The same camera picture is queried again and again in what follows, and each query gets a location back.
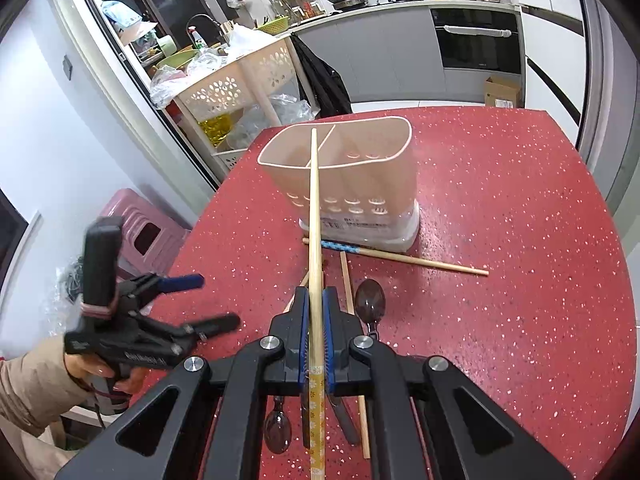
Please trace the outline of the beige sleeved left forearm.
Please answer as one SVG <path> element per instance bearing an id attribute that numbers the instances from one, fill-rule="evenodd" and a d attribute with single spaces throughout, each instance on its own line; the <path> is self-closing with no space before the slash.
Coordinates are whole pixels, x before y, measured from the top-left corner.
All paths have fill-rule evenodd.
<path id="1" fill-rule="evenodd" d="M 34 437 L 89 396 L 88 388 L 67 371 L 61 336 L 1 361 L 1 416 Z"/>

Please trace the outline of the person's left hand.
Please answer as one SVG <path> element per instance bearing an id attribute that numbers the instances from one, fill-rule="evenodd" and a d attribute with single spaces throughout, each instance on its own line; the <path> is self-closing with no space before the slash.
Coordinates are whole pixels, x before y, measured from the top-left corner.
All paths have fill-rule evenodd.
<path id="1" fill-rule="evenodd" d="M 94 354 L 63 354 L 63 361 L 70 377 L 88 385 L 93 377 L 114 378 L 115 372 L 104 361 Z M 114 390 L 127 394 L 139 392 L 149 371 L 145 368 L 134 368 L 128 378 L 115 382 Z"/>

